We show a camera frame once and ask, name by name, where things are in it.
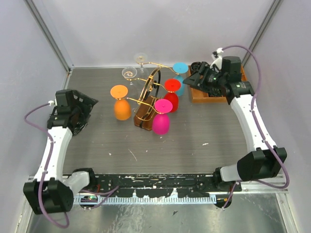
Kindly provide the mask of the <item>pink wine glass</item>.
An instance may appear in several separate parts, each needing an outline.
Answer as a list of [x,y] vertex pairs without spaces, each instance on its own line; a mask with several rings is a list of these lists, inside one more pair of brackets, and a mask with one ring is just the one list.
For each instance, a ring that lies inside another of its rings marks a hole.
[[152,130],[158,135],[164,135],[170,129],[168,113],[173,109],[173,104],[167,99],[159,99],[155,102],[154,108],[157,115],[154,117]]

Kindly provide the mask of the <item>blue wine glass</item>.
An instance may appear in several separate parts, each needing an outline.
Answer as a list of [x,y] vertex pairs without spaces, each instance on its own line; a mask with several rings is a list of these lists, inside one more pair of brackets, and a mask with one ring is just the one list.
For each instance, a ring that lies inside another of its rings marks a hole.
[[181,84],[179,90],[175,92],[176,95],[179,97],[184,94],[184,89],[185,89],[185,85],[183,84],[184,79],[183,79],[182,74],[187,73],[188,69],[189,69],[188,65],[182,62],[178,62],[173,65],[173,71],[177,73],[174,79],[178,80]]

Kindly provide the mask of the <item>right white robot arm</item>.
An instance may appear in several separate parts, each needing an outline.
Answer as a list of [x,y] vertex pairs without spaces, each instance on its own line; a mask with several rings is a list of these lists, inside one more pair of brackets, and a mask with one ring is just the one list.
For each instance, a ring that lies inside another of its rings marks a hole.
[[276,177],[287,158],[287,152],[276,145],[260,114],[256,112],[255,92],[250,82],[242,80],[240,58],[226,56],[221,62],[221,68],[207,62],[192,63],[190,75],[183,83],[205,93],[212,89],[220,90],[241,125],[247,154],[236,164],[219,167],[213,173],[215,189],[225,191],[230,182],[262,183],[264,179]]

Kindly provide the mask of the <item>red wine glass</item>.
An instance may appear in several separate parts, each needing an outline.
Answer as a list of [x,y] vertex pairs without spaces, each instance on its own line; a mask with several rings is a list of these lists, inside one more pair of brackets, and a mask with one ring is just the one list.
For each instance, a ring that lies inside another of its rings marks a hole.
[[180,89],[181,83],[177,79],[168,79],[164,84],[167,94],[164,96],[164,99],[169,100],[173,108],[171,113],[176,112],[179,106],[179,98],[176,92]]

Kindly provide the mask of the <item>wooden compartment tray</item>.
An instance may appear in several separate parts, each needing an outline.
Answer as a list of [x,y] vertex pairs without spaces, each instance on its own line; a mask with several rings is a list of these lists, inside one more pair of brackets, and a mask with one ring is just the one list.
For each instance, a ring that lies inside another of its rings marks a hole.
[[[205,68],[210,68],[207,62],[202,62]],[[213,69],[216,72],[228,72],[227,87],[228,93],[222,93],[219,89],[196,90],[189,86],[190,100],[193,103],[231,103],[234,98],[242,95],[253,94],[252,87],[247,81],[240,61],[225,60],[224,68],[221,70]]]

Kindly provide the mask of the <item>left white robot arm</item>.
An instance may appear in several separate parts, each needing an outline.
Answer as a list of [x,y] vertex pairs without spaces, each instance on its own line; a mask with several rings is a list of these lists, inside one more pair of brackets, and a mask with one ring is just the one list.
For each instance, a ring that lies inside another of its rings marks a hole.
[[88,124],[90,113],[98,100],[78,90],[64,89],[46,103],[53,107],[45,128],[24,121],[47,135],[42,161],[32,182],[24,184],[23,193],[36,215],[69,212],[74,195],[81,190],[93,192],[98,185],[92,168],[78,168],[63,179],[63,166],[73,136]]

